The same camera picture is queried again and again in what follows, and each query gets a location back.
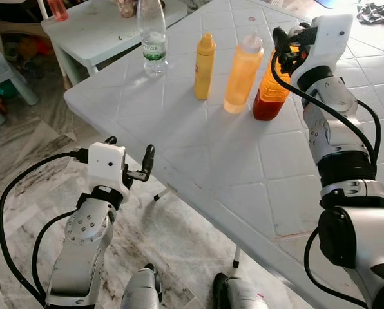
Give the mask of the grey patterned cloth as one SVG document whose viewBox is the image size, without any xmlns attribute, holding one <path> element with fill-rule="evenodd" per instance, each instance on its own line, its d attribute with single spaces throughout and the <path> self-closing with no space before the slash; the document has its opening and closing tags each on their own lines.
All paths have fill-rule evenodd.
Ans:
<svg viewBox="0 0 384 309">
<path fill-rule="evenodd" d="M 360 1 L 356 18 L 361 24 L 384 24 L 384 4 Z"/>
</svg>

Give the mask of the silver robot leg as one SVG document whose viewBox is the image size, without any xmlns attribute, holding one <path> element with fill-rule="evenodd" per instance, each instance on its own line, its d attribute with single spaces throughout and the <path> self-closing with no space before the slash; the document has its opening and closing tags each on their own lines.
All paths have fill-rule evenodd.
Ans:
<svg viewBox="0 0 384 309">
<path fill-rule="evenodd" d="M 218 273 L 212 295 L 215 309 L 269 309 L 262 294 L 241 277 Z"/>
<path fill-rule="evenodd" d="M 119 309 L 159 309 L 162 280 L 153 264 L 147 264 L 131 277 Z"/>
</svg>

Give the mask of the red orange sauce bottle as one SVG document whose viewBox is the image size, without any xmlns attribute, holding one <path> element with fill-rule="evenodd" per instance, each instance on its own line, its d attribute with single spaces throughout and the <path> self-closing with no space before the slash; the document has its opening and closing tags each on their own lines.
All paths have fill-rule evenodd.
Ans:
<svg viewBox="0 0 384 309">
<path fill-rule="evenodd" d="M 271 60 L 266 68 L 252 106 L 252 115 L 256 120 L 274 120 L 290 94 L 289 90 L 279 85 L 274 79 L 273 70 L 277 71 L 278 76 L 282 80 L 290 82 L 289 74 L 281 73 L 280 64 L 276 60 Z"/>
</svg>

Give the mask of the red plastic cup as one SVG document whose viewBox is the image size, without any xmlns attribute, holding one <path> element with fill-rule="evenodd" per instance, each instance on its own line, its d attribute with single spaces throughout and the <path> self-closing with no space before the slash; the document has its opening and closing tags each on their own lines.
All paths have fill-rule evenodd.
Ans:
<svg viewBox="0 0 384 309">
<path fill-rule="evenodd" d="M 68 20 L 68 11 L 63 0 L 47 0 L 47 3 L 57 21 Z"/>
</svg>

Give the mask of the silver robot left leg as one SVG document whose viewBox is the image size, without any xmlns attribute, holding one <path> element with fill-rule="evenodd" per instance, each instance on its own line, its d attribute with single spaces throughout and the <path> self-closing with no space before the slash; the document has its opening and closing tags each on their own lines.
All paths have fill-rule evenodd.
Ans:
<svg viewBox="0 0 384 309">
<path fill-rule="evenodd" d="M 131 277 L 119 309 L 159 309 L 162 280 L 153 264 L 147 264 Z"/>
</svg>

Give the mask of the pale orange squeeze bottle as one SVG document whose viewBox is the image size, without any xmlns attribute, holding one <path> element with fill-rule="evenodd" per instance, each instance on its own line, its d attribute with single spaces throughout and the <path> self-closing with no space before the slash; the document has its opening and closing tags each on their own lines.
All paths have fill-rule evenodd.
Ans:
<svg viewBox="0 0 384 309">
<path fill-rule="evenodd" d="M 250 35 L 246 35 L 236 48 L 225 92 L 225 111 L 240 114 L 245 108 L 264 54 L 262 45 L 263 40 L 255 29 Z"/>
</svg>

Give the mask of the clear green label water bottle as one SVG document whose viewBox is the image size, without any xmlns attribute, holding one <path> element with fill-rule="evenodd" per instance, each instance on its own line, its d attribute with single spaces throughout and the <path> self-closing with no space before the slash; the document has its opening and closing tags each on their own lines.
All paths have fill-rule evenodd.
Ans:
<svg viewBox="0 0 384 309">
<path fill-rule="evenodd" d="M 166 21 L 160 0 L 139 0 L 138 26 L 140 30 L 143 68 L 150 76 L 165 73 L 168 67 L 166 53 Z"/>
</svg>

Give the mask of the silver robot right leg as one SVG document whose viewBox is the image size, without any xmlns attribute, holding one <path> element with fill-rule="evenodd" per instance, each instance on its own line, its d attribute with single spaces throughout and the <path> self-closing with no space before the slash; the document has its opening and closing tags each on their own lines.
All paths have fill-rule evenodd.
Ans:
<svg viewBox="0 0 384 309">
<path fill-rule="evenodd" d="M 269 309 L 262 294 L 241 277 L 218 273 L 212 295 L 215 309 Z"/>
</svg>

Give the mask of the white plastic table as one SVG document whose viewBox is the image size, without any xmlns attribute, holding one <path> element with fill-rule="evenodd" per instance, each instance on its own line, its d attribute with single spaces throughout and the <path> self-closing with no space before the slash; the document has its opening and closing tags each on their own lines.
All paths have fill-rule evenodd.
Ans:
<svg viewBox="0 0 384 309">
<path fill-rule="evenodd" d="M 102 135 L 116 136 L 136 159 L 153 144 L 153 176 L 312 307 L 356 309 L 318 289 L 303 268 L 322 208 L 300 100 L 292 95 L 268 122 L 255 120 L 250 109 L 224 109 L 241 38 L 257 28 L 271 52 L 271 30 L 301 20 L 262 0 L 212 0 L 169 27 L 169 69 L 162 76 L 149 77 L 135 50 L 64 97 L 72 112 Z M 209 97 L 199 100 L 195 62 L 204 33 L 216 44 L 215 67 Z"/>
</svg>

